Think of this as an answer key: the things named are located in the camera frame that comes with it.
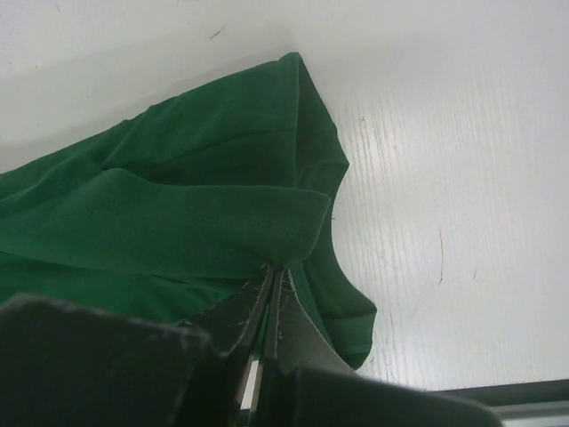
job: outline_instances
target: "wood grain texture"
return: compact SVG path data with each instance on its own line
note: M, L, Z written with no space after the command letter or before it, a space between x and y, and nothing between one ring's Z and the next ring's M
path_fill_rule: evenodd
M6 0L0 17L0 170L298 50L351 162L333 236L379 308L362 374L569 377L567 2Z

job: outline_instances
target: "green shirt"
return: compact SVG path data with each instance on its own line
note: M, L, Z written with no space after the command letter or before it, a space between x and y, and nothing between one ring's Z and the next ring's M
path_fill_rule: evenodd
M333 252L347 168L298 54L224 77L0 175L0 302L29 292L176 322L271 262L358 367L376 309Z

